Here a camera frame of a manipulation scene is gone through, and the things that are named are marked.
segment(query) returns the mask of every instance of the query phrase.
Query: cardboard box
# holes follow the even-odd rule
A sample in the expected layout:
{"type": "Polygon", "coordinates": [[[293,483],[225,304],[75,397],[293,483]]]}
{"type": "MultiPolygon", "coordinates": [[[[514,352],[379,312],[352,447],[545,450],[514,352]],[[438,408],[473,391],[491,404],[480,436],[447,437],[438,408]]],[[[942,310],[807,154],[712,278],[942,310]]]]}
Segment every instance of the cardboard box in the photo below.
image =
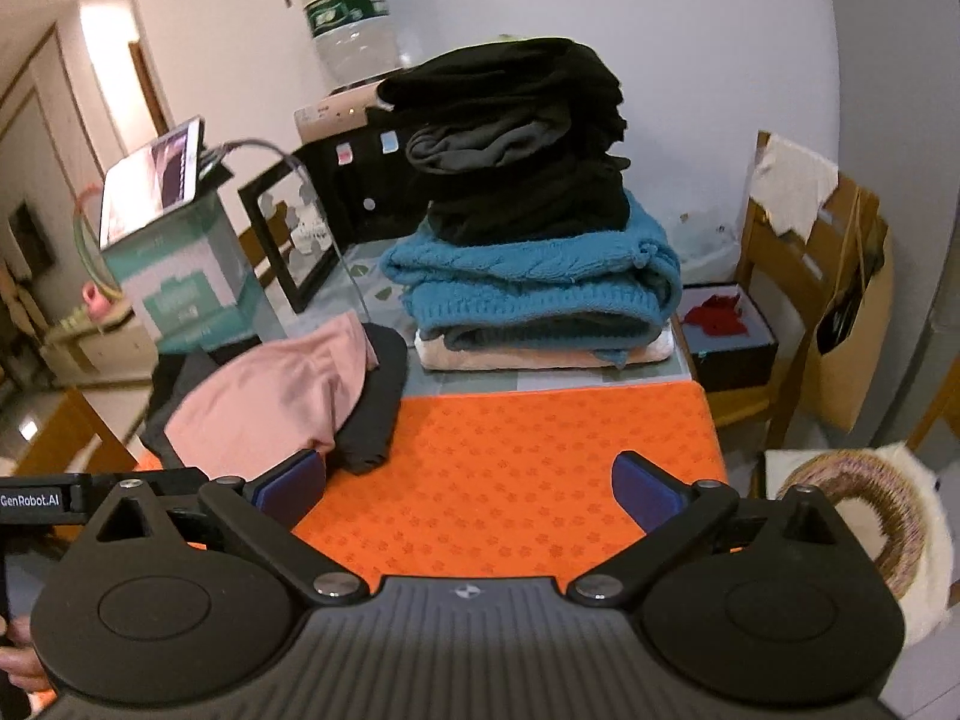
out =
{"type": "Polygon", "coordinates": [[[763,386],[770,381],[778,343],[760,309],[741,285],[698,284],[683,289],[680,307],[680,328],[693,358],[697,380],[707,392],[763,386]],[[736,336],[710,336],[695,324],[683,320],[688,313],[712,295],[733,296],[739,300],[740,321],[747,329],[736,336]]]}

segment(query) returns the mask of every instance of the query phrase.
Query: bottle label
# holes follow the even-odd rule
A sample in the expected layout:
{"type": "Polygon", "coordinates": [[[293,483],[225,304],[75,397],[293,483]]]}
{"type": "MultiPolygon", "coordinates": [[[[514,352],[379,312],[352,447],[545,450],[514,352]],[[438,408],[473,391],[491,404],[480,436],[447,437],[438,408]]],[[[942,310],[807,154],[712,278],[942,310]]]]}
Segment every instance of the bottle label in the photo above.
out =
{"type": "Polygon", "coordinates": [[[306,7],[306,18],[314,37],[320,37],[345,23],[357,23],[389,14],[387,0],[318,0],[306,7]]]}

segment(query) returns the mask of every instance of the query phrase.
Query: orange mat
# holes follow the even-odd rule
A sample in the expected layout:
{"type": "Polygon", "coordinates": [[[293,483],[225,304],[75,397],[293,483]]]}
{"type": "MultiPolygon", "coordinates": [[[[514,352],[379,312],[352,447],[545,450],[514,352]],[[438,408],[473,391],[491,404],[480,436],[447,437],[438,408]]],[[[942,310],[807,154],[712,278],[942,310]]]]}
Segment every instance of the orange mat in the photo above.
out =
{"type": "Polygon", "coordinates": [[[331,476],[294,533],[363,576],[554,576],[642,531],[611,493],[632,449],[685,482],[726,479],[694,382],[410,398],[390,461],[331,476]]]}

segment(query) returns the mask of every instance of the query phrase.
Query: ceiling light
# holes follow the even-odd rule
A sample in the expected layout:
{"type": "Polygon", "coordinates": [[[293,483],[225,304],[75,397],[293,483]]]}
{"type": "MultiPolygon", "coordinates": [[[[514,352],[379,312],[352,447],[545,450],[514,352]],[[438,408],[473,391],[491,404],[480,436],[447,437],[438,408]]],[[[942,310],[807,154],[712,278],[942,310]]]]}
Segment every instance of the ceiling light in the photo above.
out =
{"type": "Polygon", "coordinates": [[[32,439],[35,435],[37,435],[37,431],[38,431],[39,429],[40,429],[40,428],[37,428],[37,423],[35,422],[35,420],[33,420],[33,419],[26,419],[26,420],[24,420],[24,422],[20,425],[20,435],[23,436],[23,439],[24,439],[24,440],[27,440],[27,442],[28,442],[28,441],[29,441],[30,439],[32,439]]]}

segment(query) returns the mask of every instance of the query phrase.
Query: phone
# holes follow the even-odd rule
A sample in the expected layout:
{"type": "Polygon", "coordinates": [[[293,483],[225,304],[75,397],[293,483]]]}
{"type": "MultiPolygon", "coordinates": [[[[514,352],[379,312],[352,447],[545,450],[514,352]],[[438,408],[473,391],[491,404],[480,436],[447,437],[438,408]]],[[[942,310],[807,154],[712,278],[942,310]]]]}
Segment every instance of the phone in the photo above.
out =
{"type": "Polygon", "coordinates": [[[195,199],[202,143],[203,119],[196,117],[110,168],[100,213],[101,248],[195,199]]]}

